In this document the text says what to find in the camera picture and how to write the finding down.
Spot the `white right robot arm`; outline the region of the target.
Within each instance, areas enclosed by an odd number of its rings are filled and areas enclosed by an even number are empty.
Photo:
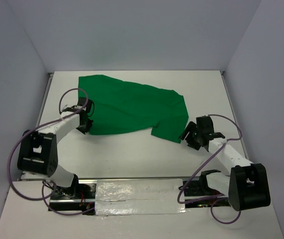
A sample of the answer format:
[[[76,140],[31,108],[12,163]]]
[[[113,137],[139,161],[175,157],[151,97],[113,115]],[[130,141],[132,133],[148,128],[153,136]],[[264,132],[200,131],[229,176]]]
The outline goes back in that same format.
[[[199,176],[199,190],[207,199],[224,196],[237,212],[269,206],[271,196],[265,166],[253,163],[236,151],[230,145],[234,138],[216,132],[213,116],[197,117],[180,135],[188,147],[204,148],[211,153],[180,188],[180,193],[189,189],[194,177]]]

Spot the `green t shirt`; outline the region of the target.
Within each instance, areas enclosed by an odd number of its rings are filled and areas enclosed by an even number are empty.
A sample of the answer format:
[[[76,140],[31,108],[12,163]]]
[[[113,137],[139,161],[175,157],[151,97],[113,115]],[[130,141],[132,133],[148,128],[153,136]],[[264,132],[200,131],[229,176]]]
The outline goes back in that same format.
[[[180,143],[189,119],[184,97],[174,90],[127,82],[106,75],[80,76],[79,97],[95,104],[92,135],[151,129],[151,135]]]

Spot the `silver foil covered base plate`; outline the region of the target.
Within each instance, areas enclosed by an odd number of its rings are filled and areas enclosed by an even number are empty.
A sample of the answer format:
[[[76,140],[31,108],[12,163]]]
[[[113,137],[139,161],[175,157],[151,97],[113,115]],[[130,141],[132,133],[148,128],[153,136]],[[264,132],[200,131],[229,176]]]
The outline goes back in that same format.
[[[186,212],[177,202],[181,179],[99,180],[95,214],[99,216],[162,215]]]

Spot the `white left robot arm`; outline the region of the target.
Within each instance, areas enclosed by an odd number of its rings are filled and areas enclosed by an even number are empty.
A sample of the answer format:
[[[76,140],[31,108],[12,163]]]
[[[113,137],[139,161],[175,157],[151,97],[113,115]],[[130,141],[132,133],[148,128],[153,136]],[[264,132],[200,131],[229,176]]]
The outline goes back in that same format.
[[[20,145],[17,167],[19,170],[45,176],[57,185],[58,193],[75,198],[80,193],[79,178],[58,163],[58,143],[71,131],[87,134],[93,125],[89,119],[94,102],[80,97],[78,103],[66,107],[60,119],[25,137]]]

